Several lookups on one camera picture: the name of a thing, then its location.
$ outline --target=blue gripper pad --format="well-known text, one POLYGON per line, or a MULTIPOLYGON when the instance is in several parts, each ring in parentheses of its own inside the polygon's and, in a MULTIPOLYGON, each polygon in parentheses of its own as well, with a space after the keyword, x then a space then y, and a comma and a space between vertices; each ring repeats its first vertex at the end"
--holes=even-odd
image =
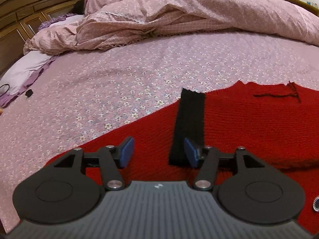
POLYGON ((187 138, 184 139, 184 152, 192 168, 198 167, 198 150, 196 146, 187 138))
POLYGON ((128 163, 130 162, 130 159, 132 157, 132 154, 134 152, 134 138, 131 137, 126 144, 121 148, 120 151, 120 167, 125 168, 128 163))

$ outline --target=gray ribbed base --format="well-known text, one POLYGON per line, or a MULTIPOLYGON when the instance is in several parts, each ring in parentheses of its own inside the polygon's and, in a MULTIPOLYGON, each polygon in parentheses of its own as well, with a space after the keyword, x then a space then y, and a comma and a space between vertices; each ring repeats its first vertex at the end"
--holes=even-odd
POLYGON ((108 192, 101 204, 74 222, 42 226, 24 221, 8 239, 310 239, 295 222, 261 227, 225 213, 208 192, 186 182, 134 181, 108 192))

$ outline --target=wooden bed frame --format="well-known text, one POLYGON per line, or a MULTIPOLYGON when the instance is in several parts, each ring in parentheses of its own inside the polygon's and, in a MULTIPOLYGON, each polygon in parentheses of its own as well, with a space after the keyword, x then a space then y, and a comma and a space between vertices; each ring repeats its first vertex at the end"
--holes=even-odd
MULTIPOLYGON (((79 0, 0 0, 0 77, 23 56, 27 39, 42 22, 68 13, 79 0)), ((298 0, 286 0, 319 16, 319 10, 298 0)))

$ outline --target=blanket fold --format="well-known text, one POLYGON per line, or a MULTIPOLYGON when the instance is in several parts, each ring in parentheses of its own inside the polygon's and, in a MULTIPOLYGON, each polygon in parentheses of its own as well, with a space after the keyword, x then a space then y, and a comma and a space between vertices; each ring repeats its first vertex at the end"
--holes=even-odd
POLYGON ((283 0, 88 0, 86 17, 52 26, 27 40, 40 50, 108 50, 150 37, 241 29, 319 45, 319 18, 283 0))

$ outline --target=small black object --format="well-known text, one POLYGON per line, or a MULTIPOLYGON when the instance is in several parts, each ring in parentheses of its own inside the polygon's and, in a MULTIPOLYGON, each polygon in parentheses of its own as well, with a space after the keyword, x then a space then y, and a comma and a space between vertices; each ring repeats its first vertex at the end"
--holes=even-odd
POLYGON ((0 89, 1 89, 2 87, 4 87, 4 86, 7 86, 8 88, 7 88, 7 90, 6 90, 3 94, 0 95, 0 98, 1 98, 3 95, 5 95, 5 94, 9 91, 9 89, 10 89, 10 85, 9 85, 8 83, 5 83, 5 84, 1 85, 1 86, 0 86, 0 89))
POLYGON ((33 91, 31 89, 29 89, 28 91, 26 91, 26 96, 29 98, 31 95, 33 94, 33 91))

